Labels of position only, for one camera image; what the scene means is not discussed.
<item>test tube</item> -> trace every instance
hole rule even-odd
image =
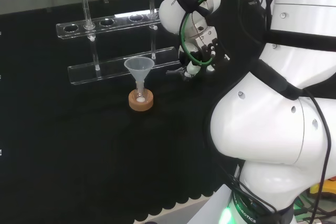
[[[89,10],[89,2],[88,0],[82,0],[83,3],[83,11],[85,15],[86,24],[84,25],[85,29],[94,29],[94,24],[91,21],[91,15]]]
[[[94,69],[96,70],[97,77],[101,77],[97,46],[96,46],[96,36],[91,34],[89,35],[89,39],[90,39],[90,47],[91,47]]]
[[[150,0],[149,9],[151,11],[151,13],[150,13],[150,19],[156,19],[155,0]]]
[[[156,25],[150,25],[149,28],[151,30],[152,60],[156,60],[156,31],[158,27]]]

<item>black strap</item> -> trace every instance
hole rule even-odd
[[[277,213],[259,214],[256,209],[252,208],[255,204],[244,204],[241,197],[236,193],[233,193],[233,201],[237,212],[248,224],[290,224],[293,220],[293,204]]]
[[[209,10],[200,7],[200,3],[198,3],[196,0],[177,0],[177,2],[186,13],[193,13],[194,11],[197,11],[203,17],[206,17],[210,14]]]
[[[264,41],[276,45],[336,52],[336,37],[270,30],[265,32]]]
[[[260,59],[252,64],[250,72],[264,84],[289,100],[294,101],[303,95],[302,89],[290,84],[282,75]]]

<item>black tablecloth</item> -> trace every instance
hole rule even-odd
[[[148,0],[90,8],[95,18],[147,9]],[[223,183],[204,145],[204,117],[261,50],[241,32],[236,0],[208,19],[230,64],[190,82],[166,77],[169,68],[151,71],[154,107],[144,113],[128,106],[131,76],[69,83],[67,67],[91,62],[90,47],[85,37],[57,38],[55,25],[81,19],[81,4],[0,16],[0,223],[129,224]],[[244,22],[261,37],[260,10],[246,4]],[[100,59],[150,50],[149,31],[136,30],[99,34]],[[178,46],[161,26],[157,43]],[[235,169],[232,159],[223,164]]]

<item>yellow object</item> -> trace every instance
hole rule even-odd
[[[317,194],[319,191],[319,188],[320,188],[319,184],[310,187],[310,193]],[[332,193],[336,195],[336,181],[326,180],[323,184],[322,192]]]

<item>clear acrylic rack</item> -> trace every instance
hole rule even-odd
[[[87,36],[93,62],[68,67],[70,83],[73,85],[105,80],[129,74],[124,62],[132,57],[149,57],[154,60],[153,69],[171,65],[180,65],[178,52],[174,47],[156,49],[157,24],[160,23],[158,10],[154,7],[154,0],[150,0],[150,9],[136,13],[126,13],[102,18],[91,19],[88,0],[82,0],[85,20],[57,24],[57,36],[70,39]],[[148,26],[151,30],[151,51],[135,55],[99,61],[96,34]]]

